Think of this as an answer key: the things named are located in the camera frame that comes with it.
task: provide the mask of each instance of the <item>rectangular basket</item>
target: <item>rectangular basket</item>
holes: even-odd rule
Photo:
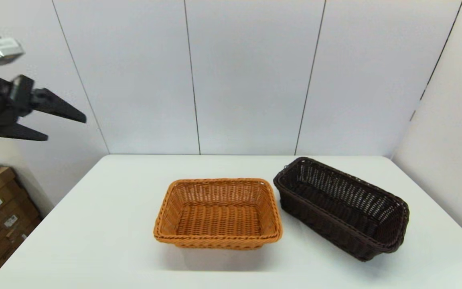
[[[250,250],[279,240],[280,220],[264,179],[180,179],[167,190],[154,237],[185,248]]]
[[[274,179],[281,208],[361,261],[403,243],[407,204],[366,181],[307,157]]]

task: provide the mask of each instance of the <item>white table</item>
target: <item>white table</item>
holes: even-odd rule
[[[462,229],[394,163],[312,158],[409,204],[398,251],[359,262],[282,210],[284,236],[255,251],[159,243],[152,229],[172,181],[260,177],[272,183],[295,157],[110,155],[1,268],[0,288],[462,288]]]

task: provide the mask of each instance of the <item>orange wicker basket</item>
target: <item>orange wicker basket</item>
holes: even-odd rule
[[[168,188],[154,237],[185,248],[251,250],[279,240],[281,218],[264,179],[180,179]]]

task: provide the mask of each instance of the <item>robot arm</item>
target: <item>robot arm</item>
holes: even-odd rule
[[[0,38],[0,65],[24,54],[13,38]],[[33,110],[85,123],[86,116],[46,88],[33,88],[34,81],[19,75],[11,82],[0,78],[0,137],[44,141],[48,136],[18,124]]]

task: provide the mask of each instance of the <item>white wall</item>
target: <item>white wall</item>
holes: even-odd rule
[[[23,159],[15,141],[0,138],[0,165],[12,167],[42,216],[53,210],[53,204]]]
[[[393,160],[462,227],[462,8]]]
[[[49,201],[56,205],[108,150],[52,2],[0,0],[0,36],[17,39],[26,51],[14,63],[0,67],[0,77],[12,79],[19,74],[31,77],[35,79],[35,87],[49,88],[87,116],[87,123],[83,124],[33,112],[20,121],[49,135],[46,142],[14,140],[14,143]]]
[[[291,155],[323,0],[187,0],[201,154]]]
[[[297,154],[391,157],[460,3],[327,1]]]
[[[55,0],[110,153],[199,154],[183,0]]]

